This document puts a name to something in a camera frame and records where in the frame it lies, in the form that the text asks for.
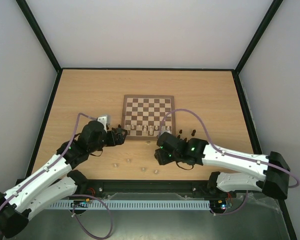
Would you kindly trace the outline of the white chess queen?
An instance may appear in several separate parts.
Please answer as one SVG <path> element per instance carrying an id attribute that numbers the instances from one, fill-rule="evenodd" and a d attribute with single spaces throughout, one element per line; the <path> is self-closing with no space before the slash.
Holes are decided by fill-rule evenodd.
<path id="1" fill-rule="evenodd" d="M 151 136 L 154 135 L 154 129 L 153 129 L 152 127 L 149 128 L 149 134 L 150 134 Z"/>

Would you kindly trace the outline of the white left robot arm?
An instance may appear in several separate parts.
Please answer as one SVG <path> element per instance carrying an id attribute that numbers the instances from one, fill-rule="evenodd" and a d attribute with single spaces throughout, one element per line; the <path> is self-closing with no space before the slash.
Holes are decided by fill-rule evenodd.
<path id="1" fill-rule="evenodd" d="M 80 133 L 74 131 L 41 168 L 14 187 L 0 191 L 0 235 L 16 236 L 43 209 L 79 194 L 87 178 L 77 166 L 104 147 L 122 145 L 127 134 L 120 126 L 109 129 L 105 116 L 91 120 Z"/>

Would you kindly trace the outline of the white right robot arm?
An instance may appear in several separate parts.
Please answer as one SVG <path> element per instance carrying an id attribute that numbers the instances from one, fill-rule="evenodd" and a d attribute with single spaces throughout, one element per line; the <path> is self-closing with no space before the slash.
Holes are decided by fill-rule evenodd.
<path id="1" fill-rule="evenodd" d="M 233 170 L 233 173 L 211 173 L 208 191 L 214 196 L 223 192 L 257 191 L 277 200 L 288 197 L 290 167 L 278 152 L 243 153 L 213 146 L 199 138 L 181 139 L 169 132 L 160 135 L 157 146 L 154 157 L 160 165 L 175 162 Z"/>

